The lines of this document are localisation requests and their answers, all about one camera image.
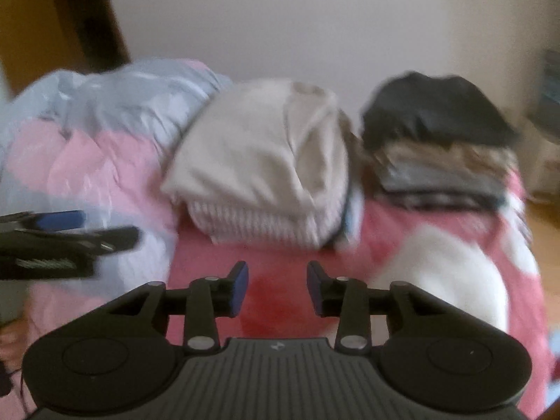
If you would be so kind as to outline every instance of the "white fabric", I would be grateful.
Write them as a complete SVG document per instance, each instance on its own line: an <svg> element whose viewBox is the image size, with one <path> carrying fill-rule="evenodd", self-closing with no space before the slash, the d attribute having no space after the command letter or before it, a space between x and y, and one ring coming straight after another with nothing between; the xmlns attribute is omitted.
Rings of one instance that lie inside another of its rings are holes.
<svg viewBox="0 0 560 420"><path fill-rule="evenodd" d="M348 182L334 93L285 79L219 94L189 130L163 185L187 202L301 218Z"/></svg>
<svg viewBox="0 0 560 420"><path fill-rule="evenodd" d="M340 185L338 195L325 210L302 218L201 202L189 202L188 209L192 222L210 235L214 243L243 241L265 246L280 243L319 249L341 225L345 185Z"/></svg>
<svg viewBox="0 0 560 420"><path fill-rule="evenodd" d="M381 274L368 282L388 289L393 281L412 283L502 330L508 330L509 297L502 276L479 246L432 225L422 225L403 243ZM374 345L389 338L385 316L371 317ZM334 344L336 328L328 335Z"/></svg>

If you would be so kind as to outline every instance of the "circular pad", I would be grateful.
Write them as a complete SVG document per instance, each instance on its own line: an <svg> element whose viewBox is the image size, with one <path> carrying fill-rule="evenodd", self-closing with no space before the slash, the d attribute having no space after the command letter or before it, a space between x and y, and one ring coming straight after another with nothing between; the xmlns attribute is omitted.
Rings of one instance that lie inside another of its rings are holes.
<svg viewBox="0 0 560 420"><path fill-rule="evenodd" d="M492 363L492 352L471 339L447 338L428 348L428 358L443 371L467 376L488 368Z"/></svg>
<svg viewBox="0 0 560 420"><path fill-rule="evenodd" d="M128 358L127 347L114 339L90 338L71 344L62 360L66 367L85 376L115 371Z"/></svg>
<svg viewBox="0 0 560 420"><path fill-rule="evenodd" d="M27 351L23 374L37 405L62 414L115 414L164 390L176 355L163 336L129 316L105 315L90 327L99 335L58 331Z"/></svg>
<svg viewBox="0 0 560 420"><path fill-rule="evenodd" d="M525 348L506 334L390 338L379 368L395 390L438 411L473 414L514 403L531 375Z"/></svg>

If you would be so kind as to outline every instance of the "pink fabric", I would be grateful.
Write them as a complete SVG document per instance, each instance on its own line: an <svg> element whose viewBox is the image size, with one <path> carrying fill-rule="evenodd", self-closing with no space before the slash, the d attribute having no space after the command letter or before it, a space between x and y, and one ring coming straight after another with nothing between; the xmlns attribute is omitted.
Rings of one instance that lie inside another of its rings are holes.
<svg viewBox="0 0 560 420"><path fill-rule="evenodd" d="M92 138L74 130L66 139L56 123L32 120L22 125L6 166L32 191L141 215L153 227L175 231L173 208L159 191L156 146L148 138L110 131Z"/></svg>
<svg viewBox="0 0 560 420"><path fill-rule="evenodd" d="M501 240L509 224L496 214L413 213L368 202L362 241L353 254L215 246L191 223L185 222L180 228L169 287L183 288L192 280L208 275L224 276L236 261L244 260L250 273L248 292L238 318L218 320L222 339L228 336L321 336L333 321L314 315L306 290L307 262L320 261L331 276L368 280L398 250L403 238L425 223L436 225L466 242L477 242L500 270L510 296L509 332L522 342L533 360L533 376L519 407L529 418L537 418L545 407L553 365L543 291L537 274L522 272L503 252ZM180 343L180 318L172 319L168 337Z"/></svg>

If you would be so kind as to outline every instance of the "wooden floor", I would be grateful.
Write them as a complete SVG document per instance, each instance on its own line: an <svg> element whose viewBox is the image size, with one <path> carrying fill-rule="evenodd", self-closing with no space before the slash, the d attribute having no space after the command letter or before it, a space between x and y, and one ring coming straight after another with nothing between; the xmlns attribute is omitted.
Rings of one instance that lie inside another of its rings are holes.
<svg viewBox="0 0 560 420"><path fill-rule="evenodd" d="M527 223L533 231L533 252L539 264L551 327L560 328L560 209L527 204Z"/></svg>

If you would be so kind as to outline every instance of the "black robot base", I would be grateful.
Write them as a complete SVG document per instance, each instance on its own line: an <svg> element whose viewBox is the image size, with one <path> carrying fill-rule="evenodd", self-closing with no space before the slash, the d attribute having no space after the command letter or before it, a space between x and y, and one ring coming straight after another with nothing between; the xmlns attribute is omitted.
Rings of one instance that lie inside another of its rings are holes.
<svg viewBox="0 0 560 420"><path fill-rule="evenodd" d="M319 339L236 339L219 345L215 317L235 317L249 281L188 289L148 283L38 340L23 377L33 420L525 419L517 410L531 360L514 338L407 283L368 289L307 267L315 311L340 317ZM184 315L182 346L165 339ZM372 346L370 315L390 339Z"/></svg>

